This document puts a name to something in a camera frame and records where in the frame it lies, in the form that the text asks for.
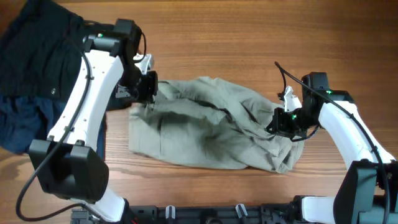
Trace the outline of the khaki cargo shorts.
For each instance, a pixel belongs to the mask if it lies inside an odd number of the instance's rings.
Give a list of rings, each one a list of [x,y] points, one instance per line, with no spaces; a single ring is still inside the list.
[[[286,173],[304,143],[270,134],[277,104],[220,78],[162,80],[155,101],[129,112],[129,150],[171,164]]]

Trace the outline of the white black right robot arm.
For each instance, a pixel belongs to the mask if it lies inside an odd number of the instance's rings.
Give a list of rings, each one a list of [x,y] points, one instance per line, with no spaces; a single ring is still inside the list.
[[[371,134],[347,91],[307,90],[303,101],[285,90],[268,132],[298,142],[311,127],[323,128],[347,168],[333,197],[297,196],[288,222],[397,223],[397,160]]]

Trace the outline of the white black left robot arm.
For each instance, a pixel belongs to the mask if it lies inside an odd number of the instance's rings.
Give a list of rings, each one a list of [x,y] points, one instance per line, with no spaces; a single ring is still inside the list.
[[[42,190],[99,222],[136,223],[129,203],[108,185],[109,168],[98,155],[100,126],[110,98],[152,103],[157,74],[150,54],[138,52],[139,30],[101,30],[84,38],[80,72],[67,105],[44,140],[33,140],[29,157]]]

